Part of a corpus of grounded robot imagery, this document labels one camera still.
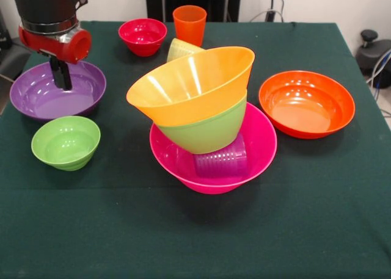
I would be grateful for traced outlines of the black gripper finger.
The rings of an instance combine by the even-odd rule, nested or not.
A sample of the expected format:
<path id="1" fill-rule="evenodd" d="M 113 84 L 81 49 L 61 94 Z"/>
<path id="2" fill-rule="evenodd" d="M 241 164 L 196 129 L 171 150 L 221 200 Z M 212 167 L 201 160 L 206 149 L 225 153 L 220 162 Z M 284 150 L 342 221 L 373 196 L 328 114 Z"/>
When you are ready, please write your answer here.
<path id="1" fill-rule="evenodd" d="M 71 77 L 68 69 L 68 64 L 62 60 L 59 61 L 59 68 L 61 73 L 61 80 L 63 82 L 63 89 L 64 90 L 71 90 L 72 89 L 72 83 L 71 83 Z"/>
<path id="2" fill-rule="evenodd" d="M 51 71 L 53 74 L 53 79 L 55 82 L 56 87 L 59 89 L 63 88 L 63 77 L 62 77 L 62 71 L 60 67 L 60 62 L 55 56 L 51 56 L 49 58 L 49 64 L 51 67 Z"/>

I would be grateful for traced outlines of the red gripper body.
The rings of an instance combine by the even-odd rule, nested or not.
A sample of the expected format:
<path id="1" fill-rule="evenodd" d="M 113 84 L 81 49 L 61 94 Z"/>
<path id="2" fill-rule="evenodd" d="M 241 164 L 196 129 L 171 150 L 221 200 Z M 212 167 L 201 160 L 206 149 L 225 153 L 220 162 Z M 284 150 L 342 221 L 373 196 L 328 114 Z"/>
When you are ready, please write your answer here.
<path id="1" fill-rule="evenodd" d="M 28 48 L 72 64 L 85 59 L 92 46 L 91 34 L 79 26 L 64 35 L 48 36 L 33 34 L 20 25 L 18 33 L 21 42 Z"/>

